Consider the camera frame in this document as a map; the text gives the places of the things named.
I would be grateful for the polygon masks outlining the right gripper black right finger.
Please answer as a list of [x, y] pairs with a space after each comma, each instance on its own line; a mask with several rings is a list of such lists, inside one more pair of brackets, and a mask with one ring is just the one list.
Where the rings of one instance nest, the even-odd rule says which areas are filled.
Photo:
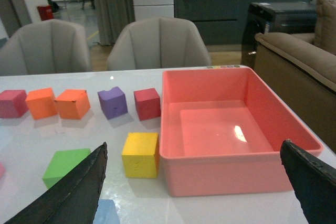
[[308, 223], [335, 223], [335, 168], [291, 140], [280, 158]]

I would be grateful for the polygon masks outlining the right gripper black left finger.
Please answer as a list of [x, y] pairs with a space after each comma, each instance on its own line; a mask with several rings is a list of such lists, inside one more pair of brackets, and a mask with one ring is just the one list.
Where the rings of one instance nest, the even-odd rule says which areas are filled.
[[103, 143], [7, 223], [93, 223], [108, 160]]

